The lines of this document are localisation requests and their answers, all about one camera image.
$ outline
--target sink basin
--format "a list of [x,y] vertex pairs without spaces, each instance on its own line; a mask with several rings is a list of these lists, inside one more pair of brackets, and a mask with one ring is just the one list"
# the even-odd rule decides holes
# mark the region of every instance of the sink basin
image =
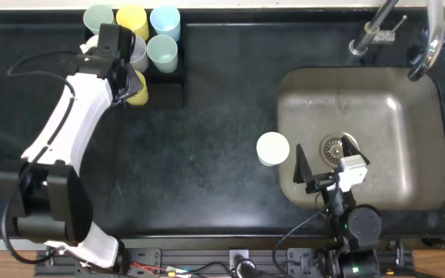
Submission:
[[378,209],[438,209],[445,202],[445,136],[439,94],[425,76],[408,69],[298,69],[288,73],[278,97],[279,132],[290,143],[280,164],[280,186],[295,204],[314,207],[315,195],[293,183],[296,145],[313,174],[325,173],[342,156],[347,135],[370,160],[352,188],[358,204]]

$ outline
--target yellow cup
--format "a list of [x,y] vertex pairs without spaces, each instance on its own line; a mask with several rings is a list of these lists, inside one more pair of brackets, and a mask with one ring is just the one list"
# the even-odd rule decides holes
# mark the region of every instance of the yellow cup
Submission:
[[131,105],[144,105],[148,100],[147,83],[145,82],[145,77],[139,71],[135,70],[135,72],[144,87],[134,96],[127,98],[127,102]]
[[117,24],[133,31],[144,41],[148,39],[147,13],[139,5],[125,5],[116,14]]

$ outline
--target wooden surface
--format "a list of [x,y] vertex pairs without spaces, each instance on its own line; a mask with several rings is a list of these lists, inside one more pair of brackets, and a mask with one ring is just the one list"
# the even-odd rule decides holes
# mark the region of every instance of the wooden surface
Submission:
[[[25,258],[34,259],[33,251],[21,252]],[[439,277],[445,277],[445,250],[416,250],[415,265],[418,271]],[[31,278],[33,266],[25,265],[13,259],[8,252],[0,251],[0,277]]]

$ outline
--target faucet handle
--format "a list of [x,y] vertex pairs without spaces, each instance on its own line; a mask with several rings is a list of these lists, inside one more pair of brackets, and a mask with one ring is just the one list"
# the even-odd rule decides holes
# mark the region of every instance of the faucet handle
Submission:
[[396,40],[396,30],[402,25],[408,16],[403,15],[403,18],[394,26],[392,30],[380,30],[375,34],[372,44],[392,44]]

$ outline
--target white robotic arm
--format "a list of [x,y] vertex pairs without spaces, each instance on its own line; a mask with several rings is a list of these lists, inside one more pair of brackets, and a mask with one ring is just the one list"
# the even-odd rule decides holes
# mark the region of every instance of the white robotic arm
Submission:
[[[92,222],[92,205],[80,183],[80,164],[104,111],[141,90],[129,63],[134,37],[119,25],[103,24],[98,47],[76,55],[71,63],[68,84],[22,161],[6,161],[0,170],[3,198],[9,204],[13,201],[12,221],[3,225],[11,225],[23,238],[65,249],[82,266],[97,272],[126,274],[129,255],[121,241]],[[33,161],[30,171],[23,170],[27,161]]]

